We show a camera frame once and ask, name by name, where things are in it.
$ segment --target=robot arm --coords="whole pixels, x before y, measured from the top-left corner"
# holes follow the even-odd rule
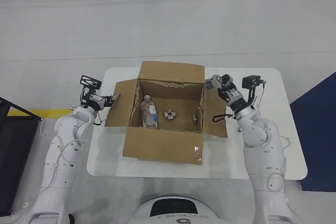
[[[215,88],[219,97],[226,102],[234,119],[242,127],[245,167],[254,188],[254,224],[290,223],[292,213],[286,203],[284,177],[286,159],[277,126],[261,118],[251,105],[255,88],[265,85],[260,76],[248,76],[242,87],[249,89],[248,101],[233,84],[231,76],[214,75],[206,80],[207,88]]]
[[[82,76],[81,84],[80,106],[71,108],[72,113],[61,117],[55,124],[55,137],[46,155],[37,200],[21,223],[74,223],[73,216],[67,212],[68,200],[81,161],[90,148],[93,125],[102,123],[95,123],[96,116],[100,110],[111,107],[120,96],[96,94],[101,82],[87,76]]]

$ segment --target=white table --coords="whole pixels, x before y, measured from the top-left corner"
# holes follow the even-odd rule
[[[137,78],[139,68],[110,68],[102,82],[101,95],[112,95],[116,82]],[[285,149],[288,180],[301,180],[307,175],[307,167],[300,141],[291,114],[290,106],[280,73],[273,68],[206,68],[206,78],[213,74],[230,74],[236,86],[248,96],[248,90],[241,88],[242,78],[251,74],[260,75],[267,81],[260,112],[275,122],[280,134],[290,138],[291,145]],[[256,88],[258,100],[262,87]],[[108,109],[100,112],[102,119]],[[227,120],[228,138],[204,135],[202,165],[176,164],[158,161],[143,161],[123,157],[125,127],[95,126],[88,156],[87,171],[93,176],[134,176],[154,178],[223,178],[247,179],[243,141],[237,131],[235,120]],[[287,145],[282,138],[283,146]]]

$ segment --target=cardboard box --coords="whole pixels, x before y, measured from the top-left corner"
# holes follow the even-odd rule
[[[201,165],[203,133],[227,138],[225,122],[212,121],[225,113],[226,105],[216,90],[204,88],[204,66],[143,62],[138,78],[118,82],[114,92],[121,96],[105,126],[127,126],[124,157]],[[156,105],[158,129],[143,128],[144,95],[150,95]],[[167,120],[166,109],[174,109],[176,118]]]

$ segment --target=blue panel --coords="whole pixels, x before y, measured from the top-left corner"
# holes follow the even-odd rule
[[[336,72],[290,107],[308,169],[302,190],[336,192]]]

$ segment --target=bottle label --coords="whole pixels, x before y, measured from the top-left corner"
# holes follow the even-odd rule
[[[156,111],[156,106],[150,105],[150,113],[152,115],[153,120],[156,122],[157,121],[157,111]]]

